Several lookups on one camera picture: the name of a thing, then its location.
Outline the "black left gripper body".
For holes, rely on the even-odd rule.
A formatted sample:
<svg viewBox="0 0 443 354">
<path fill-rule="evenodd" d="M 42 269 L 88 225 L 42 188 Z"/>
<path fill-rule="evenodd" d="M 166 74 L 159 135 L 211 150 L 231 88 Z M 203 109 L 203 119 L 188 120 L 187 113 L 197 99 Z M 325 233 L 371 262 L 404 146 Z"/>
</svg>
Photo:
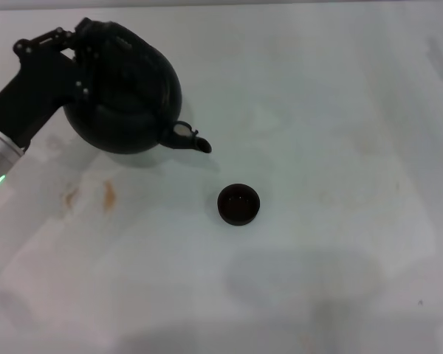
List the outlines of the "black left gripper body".
<svg viewBox="0 0 443 354">
<path fill-rule="evenodd" d="M 18 74 L 0 91 L 0 132 L 26 147 L 51 116 L 82 95 L 82 70 L 54 50 L 20 57 Z"/>
</svg>

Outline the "black round teapot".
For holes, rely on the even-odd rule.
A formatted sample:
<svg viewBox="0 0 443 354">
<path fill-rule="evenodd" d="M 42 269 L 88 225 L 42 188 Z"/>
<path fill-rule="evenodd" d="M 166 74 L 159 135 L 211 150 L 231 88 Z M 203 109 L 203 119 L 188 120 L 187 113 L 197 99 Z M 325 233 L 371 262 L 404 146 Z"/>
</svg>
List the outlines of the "black round teapot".
<svg viewBox="0 0 443 354">
<path fill-rule="evenodd" d="M 89 144 L 117 154 L 157 145 L 211 153 L 210 143 L 179 120 L 182 87 L 156 48 L 118 23 L 85 18 L 75 28 L 73 50 L 91 85 L 87 100 L 63 110 Z"/>
</svg>

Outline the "small black teacup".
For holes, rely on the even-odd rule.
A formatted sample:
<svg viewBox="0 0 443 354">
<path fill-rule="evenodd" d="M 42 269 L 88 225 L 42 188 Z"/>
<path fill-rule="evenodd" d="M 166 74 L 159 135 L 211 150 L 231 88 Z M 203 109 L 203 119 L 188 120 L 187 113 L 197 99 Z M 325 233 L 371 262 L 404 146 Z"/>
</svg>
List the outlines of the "small black teacup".
<svg viewBox="0 0 443 354">
<path fill-rule="evenodd" d="M 246 184 L 231 184 L 219 193 L 216 204 L 224 222 L 232 226 L 244 226 L 255 219 L 261 201 L 252 187 Z"/>
</svg>

